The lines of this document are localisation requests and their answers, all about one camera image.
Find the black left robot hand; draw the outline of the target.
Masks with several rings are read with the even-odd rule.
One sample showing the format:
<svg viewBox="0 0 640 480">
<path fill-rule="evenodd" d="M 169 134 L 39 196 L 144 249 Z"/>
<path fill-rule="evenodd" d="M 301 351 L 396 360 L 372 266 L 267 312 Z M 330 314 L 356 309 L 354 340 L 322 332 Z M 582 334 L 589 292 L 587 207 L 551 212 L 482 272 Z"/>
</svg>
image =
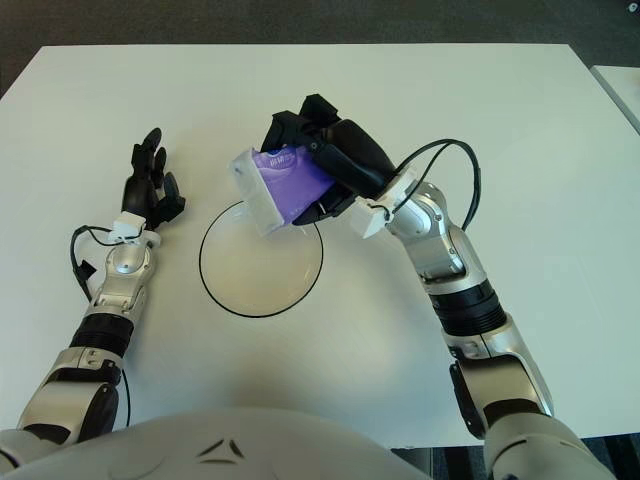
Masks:
<svg viewBox="0 0 640 480">
<path fill-rule="evenodd" d="M 186 206 L 175 176 L 165 171 L 167 152 L 161 139 L 161 129 L 154 128 L 133 146 L 133 173 L 125 182 L 121 205 L 123 212 L 143 217 L 149 231 L 175 219 Z"/>
</svg>

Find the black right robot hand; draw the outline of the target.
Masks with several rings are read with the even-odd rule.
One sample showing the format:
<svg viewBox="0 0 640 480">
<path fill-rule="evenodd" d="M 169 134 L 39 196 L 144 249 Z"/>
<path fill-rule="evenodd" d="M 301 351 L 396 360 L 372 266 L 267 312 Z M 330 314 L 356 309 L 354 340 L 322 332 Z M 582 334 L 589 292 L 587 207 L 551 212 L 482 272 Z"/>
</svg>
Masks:
<svg viewBox="0 0 640 480">
<path fill-rule="evenodd" d="M 338 110 L 319 94 L 305 98 L 300 112 L 285 110 L 272 116 L 261 150 L 285 145 L 304 146 L 313 163 L 334 180 L 326 193 L 298 214 L 303 226 L 341 215 L 360 196 L 378 199 L 396 176 L 384 150 L 357 123 L 338 116 Z"/>
</svg>

